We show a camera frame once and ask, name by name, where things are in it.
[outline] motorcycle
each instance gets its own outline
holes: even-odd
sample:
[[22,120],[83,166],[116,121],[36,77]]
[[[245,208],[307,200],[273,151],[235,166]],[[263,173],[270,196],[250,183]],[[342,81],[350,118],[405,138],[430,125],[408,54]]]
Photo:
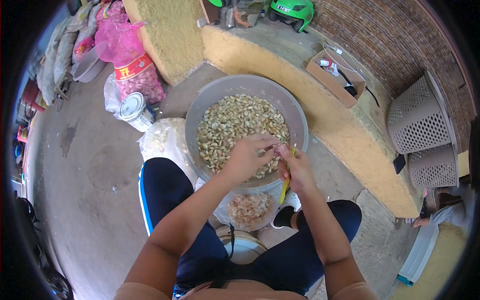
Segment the motorcycle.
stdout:
[[35,255],[37,266],[50,285],[52,293],[59,299],[73,300],[73,291],[70,283],[55,269],[55,266],[41,245],[40,238],[38,237],[40,229],[37,226],[40,221],[36,217],[33,205],[25,198],[15,198],[17,199],[22,215],[25,216],[27,221],[21,222],[20,226],[25,232],[28,244]]

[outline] stool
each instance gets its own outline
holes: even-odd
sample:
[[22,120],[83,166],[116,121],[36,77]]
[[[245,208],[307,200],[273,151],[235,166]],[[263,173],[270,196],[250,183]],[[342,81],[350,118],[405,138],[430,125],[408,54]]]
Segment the stool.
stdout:
[[68,100],[67,95],[65,95],[65,93],[61,90],[61,87],[65,82],[69,82],[69,85],[73,82],[73,75],[69,71],[63,72],[63,74],[60,76],[57,84],[55,85],[55,94],[60,95],[63,100]]

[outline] hand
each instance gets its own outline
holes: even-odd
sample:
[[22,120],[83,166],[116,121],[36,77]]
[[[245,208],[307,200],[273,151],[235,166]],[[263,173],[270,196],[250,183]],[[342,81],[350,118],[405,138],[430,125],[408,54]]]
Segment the hand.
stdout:
[[240,184],[253,176],[263,165],[272,160],[274,150],[270,149],[258,156],[257,150],[280,144],[280,140],[269,134],[253,134],[239,140],[230,154],[220,176],[227,175],[234,185]]
[[[295,156],[293,156],[291,147],[285,144],[277,147],[276,151],[284,159],[278,162],[280,179],[285,181],[285,179],[290,177],[290,188],[295,193],[307,193],[317,189],[310,159],[306,153],[295,148]],[[290,167],[290,173],[287,171],[287,164]]]

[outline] black strap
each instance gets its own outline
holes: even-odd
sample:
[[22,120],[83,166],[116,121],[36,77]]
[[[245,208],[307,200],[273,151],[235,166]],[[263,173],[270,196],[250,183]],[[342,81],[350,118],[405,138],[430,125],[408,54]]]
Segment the black strap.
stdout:
[[235,227],[233,227],[232,223],[230,223],[230,242],[232,243],[232,252],[230,255],[225,256],[225,267],[223,269],[222,274],[220,274],[214,281],[210,284],[209,288],[223,288],[225,282],[227,281],[227,275],[230,272],[230,259],[233,256],[233,248],[235,246]]

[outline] white cable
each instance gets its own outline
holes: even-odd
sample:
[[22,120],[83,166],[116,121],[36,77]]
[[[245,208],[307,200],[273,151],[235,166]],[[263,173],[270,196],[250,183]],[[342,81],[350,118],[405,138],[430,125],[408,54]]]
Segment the white cable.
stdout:
[[[338,55],[338,56],[347,64],[347,66],[350,67],[350,69],[342,66],[341,64],[338,63],[338,61],[336,61],[335,59],[333,59],[333,57],[328,53],[328,51],[326,51],[326,48],[330,48],[330,49],[331,49],[332,46],[330,46],[330,45],[327,44],[327,43],[322,43],[322,47],[323,47],[323,49],[325,50],[325,53],[326,53],[338,66],[342,67],[342,68],[345,69],[345,70],[348,70],[348,71],[352,71],[352,72],[357,73],[363,80],[367,81],[367,80],[365,79],[365,77],[364,77],[364,75],[363,75],[363,71],[362,71],[361,69],[360,69],[360,72],[361,72],[362,74],[360,74],[357,70],[354,70],[354,69],[352,68],[352,66],[350,66],[349,63],[348,63],[343,57],[341,57],[340,55]],[[355,60],[353,59],[353,57],[352,57],[347,51],[342,50],[342,53],[346,53],[346,54],[350,57],[350,59],[353,61],[353,64],[355,65],[355,69],[356,69],[356,68],[357,68],[357,63],[355,62]],[[383,85],[380,84],[379,86],[380,86],[384,91],[386,91],[386,93],[388,94],[388,96],[390,97],[390,99],[393,99],[392,95],[390,95],[390,93],[387,91],[386,88],[384,88]]]
[[350,65],[348,64],[348,62],[347,62],[345,59],[343,59],[343,57],[341,57],[340,55],[339,55],[339,57],[347,64],[347,66],[350,67],[350,69],[347,68],[347,67],[344,67],[344,66],[342,66],[340,63],[338,63],[338,61],[336,61],[336,60],[328,53],[328,51],[326,50],[325,45],[327,45],[328,48],[331,48],[330,45],[327,44],[327,43],[322,43],[322,47],[323,47],[323,49],[325,50],[325,53],[326,53],[338,66],[342,67],[342,68],[345,69],[345,70],[348,70],[348,71],[352,71],[352,72],[357,73],[363,80],[366,81],[366,79],[365,79],[365,77],[363,76],[363,74],[360,74],[357,70],[354,70],[354,69],[352,68],[352,66],[350,66]]

